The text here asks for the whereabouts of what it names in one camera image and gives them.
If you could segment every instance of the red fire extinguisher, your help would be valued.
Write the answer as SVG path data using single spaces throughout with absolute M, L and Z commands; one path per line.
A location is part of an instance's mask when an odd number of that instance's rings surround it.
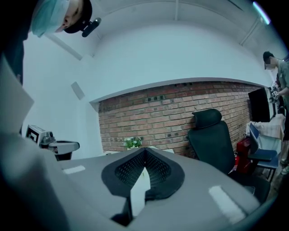
M 237 154 L 235 154 L 235 165 L 234 165 L 234 168 L 232 169 L 232 171 L 237 170 L 239 160 L 240 160 L 240 157 Z

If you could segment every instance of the blue chair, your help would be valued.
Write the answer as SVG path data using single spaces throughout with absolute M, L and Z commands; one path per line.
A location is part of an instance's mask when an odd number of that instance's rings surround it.
M 269 179 L 271 171 L 273 170 L 273 174 L 271 176 L 270 182 L 273 180 L 274 174 L 276 172 L 276 169 L 278 167 L 278 156 L 277 152 L 275 150 L 264 150 L 259 149 L 259 143 L 258 143 L 258 137 L 259 137 L 259 131 L 258 129 L 251 123 L 250 124 L 250 140 L 251 140 L 251 153 L 248 156 L 248 159 L 250 159 L 251 155 L 260 155 L 265 157 L 266 161 L 258 161 L 256 163 L 257 167 L 260 168 L 267 168 L 270 169 L 269 175 L 267 179 Z

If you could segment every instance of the red brick wall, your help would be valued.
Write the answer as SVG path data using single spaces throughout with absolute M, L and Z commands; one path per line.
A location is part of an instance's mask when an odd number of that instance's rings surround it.
M 143 146 L 173 148 L 195 157 L 187 139 L 193 111 L 218 109 L 230 131 L 233 147 L 244 137 L 249 117 L 248 93 L 259 87 L 230 82 L 172 84 L 149 88 L 100 102 L 99 124 L 104 151 L 123 151 L 123 140 L 139 136 Z

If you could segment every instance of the paper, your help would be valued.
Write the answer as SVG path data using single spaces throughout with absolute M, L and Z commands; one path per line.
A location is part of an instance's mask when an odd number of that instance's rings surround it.
M 5 56 L 0 58 L 0 132 L 19 133 L 34 101 L 22 88 Z
M 219 207 L 221 213 L 230 221 L 231 224 L 235 224 L 246 217 L 245 213 L 229 197 L 229 195 L 222 190 L 221 186 L 213 186 L 209 189 L 209 194 Z
M 83 171 L 83 170 L 85 170 L 85 167 L 82 166 L 82 165 L 79 165 L 79 166 L 74 167 L 74 168 L 64 169 L 63 172 L 64 172 L 65 174 L 71 174 L 71 173 L 76 173 L 76 172 Z
M 131 210 L 134 217 L 145 207 L 145 192 L 150 189 L 149 173 L 144 168 L 135 185 L 131 189 Z

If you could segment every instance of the clothing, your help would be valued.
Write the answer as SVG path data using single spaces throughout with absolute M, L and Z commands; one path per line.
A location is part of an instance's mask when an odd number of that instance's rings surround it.
M 289 88 L 289 64 L 278 60 L 278 76 L 282 89 Z M 289 111 L 289 96 L 283 96 L 285 106 Z
M 1 29 L 3 31 L 3 43 L 1 44 L 1 54 L 3 53 L 14 72 L 23 84 L 23 41 L 28 38 L 28 32 L 32 20 L 32 15 L 38 0 L 29 1 L 5 1 L 1 14 Z

